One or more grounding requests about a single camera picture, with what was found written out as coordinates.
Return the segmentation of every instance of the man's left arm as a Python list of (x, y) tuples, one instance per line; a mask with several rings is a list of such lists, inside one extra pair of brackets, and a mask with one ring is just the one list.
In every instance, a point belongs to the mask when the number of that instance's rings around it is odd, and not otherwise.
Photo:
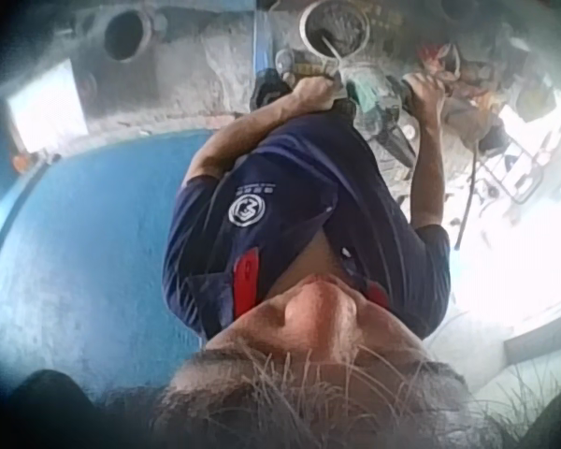
[(251, 152), (275, 128), (294, 117), (330, 109), (333, 92), (332, 80), (305, 78), (292, 93), (230, 123), (195, 154), (183, 185), (201, 175), (220, 179), (239, 157)]

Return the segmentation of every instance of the navy blue shirt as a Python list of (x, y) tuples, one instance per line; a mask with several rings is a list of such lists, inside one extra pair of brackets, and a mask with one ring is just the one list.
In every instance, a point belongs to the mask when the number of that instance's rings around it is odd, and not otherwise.
[(420, 338), (442, 321), (450, 244), (413, 230), (366, 142), (333, 113), (277, 128), (220, 181), (177, 194), (165, 255), (165, 300), (210, 339), (263, 300), (323, 229), (353, 284)]

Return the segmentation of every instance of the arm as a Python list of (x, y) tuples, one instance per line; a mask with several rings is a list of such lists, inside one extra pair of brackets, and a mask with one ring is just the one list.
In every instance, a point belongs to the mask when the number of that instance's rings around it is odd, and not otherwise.
[(411, 181), (411, 226), (440, 225), (444, 209), (445, 179), (442, 167), (440, 113), (444, 89), (439, 81), (410, 74), (405, 81), (413, 90), (412, 113), (420, 124), (420, 151)]
[(332, 80), (301, 80), (292, 93), (237, 119), (212, 136), (195, 154), (183, 185), (200, 175), (220, 179), (240, 156), (251, 152), (275, 128), (299, 115), (330, 109), (332, 96)]

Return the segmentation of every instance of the logo patch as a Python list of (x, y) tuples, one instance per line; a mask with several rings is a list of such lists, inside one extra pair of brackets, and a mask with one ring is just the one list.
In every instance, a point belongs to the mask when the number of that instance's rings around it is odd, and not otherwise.
[(233, 201), (228, 210), (228, 219), (233, 225), (246, 227), (259, 222), (265, 211), (266, 203), (262, 197), (246, 194)]

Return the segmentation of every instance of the man's right hand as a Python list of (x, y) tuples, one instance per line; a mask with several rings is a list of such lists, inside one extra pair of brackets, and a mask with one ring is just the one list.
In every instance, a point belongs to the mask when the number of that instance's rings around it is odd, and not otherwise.
[(333, 107), (335, 83), (325, 77), (308, 77), (297, 83), (291, 96), (296, 115), (311, 114)]
[(440, 127), (440, 113), (445, 102), (441, 81), (424, 73), (409, 73), (403, 80), (411, 87), (411, 114), (420, 126)]

